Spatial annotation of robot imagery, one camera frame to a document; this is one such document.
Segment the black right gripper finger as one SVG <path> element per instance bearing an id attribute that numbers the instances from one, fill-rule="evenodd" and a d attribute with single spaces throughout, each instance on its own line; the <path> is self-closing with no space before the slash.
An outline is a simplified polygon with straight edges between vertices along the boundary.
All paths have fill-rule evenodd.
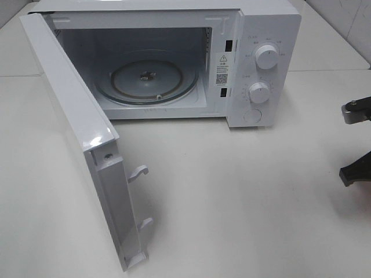
<path id="1" fill-rule="evenodd" d="M 343 167 L 339 171 L 344 186 L 350 186 L 357 181 L 370 181 L 370 161 L 371 154 L 368 152 L 354 163 Z"/>
<path id="2" fill-rule="evenodd" d="M 370 99 L 371 97 L 366 97 L 344 104 L 341 111 L 345 123 L 351 125 L 370 120 Z"/>

